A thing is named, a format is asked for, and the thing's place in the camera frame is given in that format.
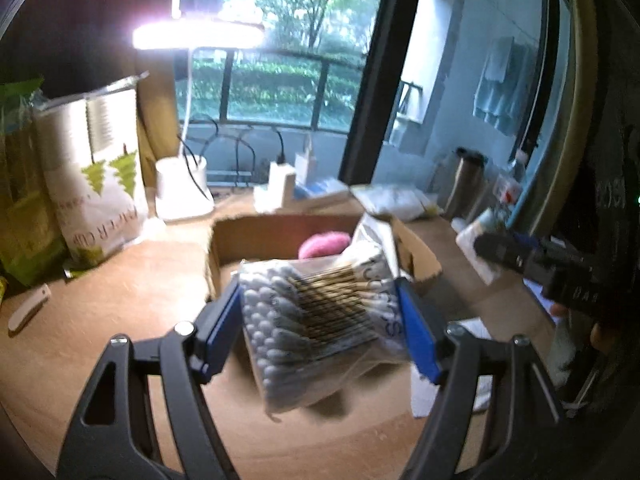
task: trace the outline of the plastic bottle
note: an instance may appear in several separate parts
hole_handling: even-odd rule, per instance
[[[529,156],[522,150],[516,152],[516,156],[509,165],[509,175],[518,183],[522,184],[524,176],[527,172],[527,162]]]
[[[518,150],[511,163],[498,176],[494,195],[498,198],[499,208],[509,210],[520,198],[528,160],[527,154],[522,150]]]

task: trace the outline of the blue towel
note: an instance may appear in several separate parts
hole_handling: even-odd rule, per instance
[[[507,136],[522,120],[534,66],[533,49],[512,37],[492,44],[474,101],[474,116]]]

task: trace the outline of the paper cup package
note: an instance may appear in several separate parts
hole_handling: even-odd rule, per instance
[[[93,267],[148,216],[136,130],[138,78],[48,102],[35,115],[44,178],[73,259]]]

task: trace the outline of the black cable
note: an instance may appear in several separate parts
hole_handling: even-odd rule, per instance
[[[204,152],[207,151],[207,148],[209,147],[209,145],[216,139],[216,137],[220,133],[220,127],[218,126],[218,123],[214,120],[214,118],[211,117],[209,114],[198,113],[197,115],[206,117],[216,127],[216,131],[212,133],[209,137],[207,137],[207,140],[205,140],[204,144],[202,145],[202,149],[200,150],[199,155],[204,156]]]
[[[187,150],[191,154],[191,157],[193,158],[193,163],[194,163],[195,167],[197,168],[198,167],[198,161],[196,160],[196,156],[194,155],[193,151],[191,150],[191,148],[189,146],[187,146],[187,143],[182,140],[182,137],[179,134],[178,134],[177,137],[178,137],[178,140],[180,140],[180,142],[184,146],[184,149]],[[191,180],[193,180],[193,183],[194,183],[195,187],[198,188],[198,191],[202,193],[202,196],[204,198],[206,198],[207,200],[210,200],[209,197],[207,196],[207,194],[205,193],[205,191],[200,187],[200,184],[198,184],[196,182],[196,179],[193,176],[193,173],[191,173],[191,167],[189,166],[189,159],[186,156],[184,157],[184,163],[187,166],[187,171],[189,172],[189,176],[191,177]]]
[[[286,156],[284,154],[284,140],[282,139],[282,134],[280,133],[279,129],[277,129],[277,128],[272,128],[272,129],[276,133],[278,138],[280,139],[280,155],[276,159],[276,162],[278,164],[284,164],[286,162],[287,158],[286,158]]]
[[[231,139],[231,140],[235,141],[235,143],[236,143],[236,182],[235,182],[235,186],[238,187],[238,180],[240,178],[240,154],[239,154],[239,150],[238,150],[240,144],[242,144],[243,146],[248,147],[251,150],[251,153],[253,155],[251,176],[254,176],[257,156],[255,155],[255,150],[253,149],[253,147],[246,140],[244,140],[242,138],[242,134],[240,134],[237,137],[233,136],[233,135],[227,135],[227,134],[218,134],[216,136],[216,138],[217,139]]]

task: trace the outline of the lamp light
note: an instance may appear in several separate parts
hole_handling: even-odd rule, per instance
[[[228,22],[203,15],[183,15],[148,23],[133,32],[133,46],[137,50],[186,48],[189,51],[187,100],[178,154],[156,163],[156,214],[163,220],[196,218],[211,213],[214,208],[207,187],[207,161],[203,156],[186,158],[184,155],[191,116],[194,51],[199,48],[254,48],[263,38],[262,25]]]

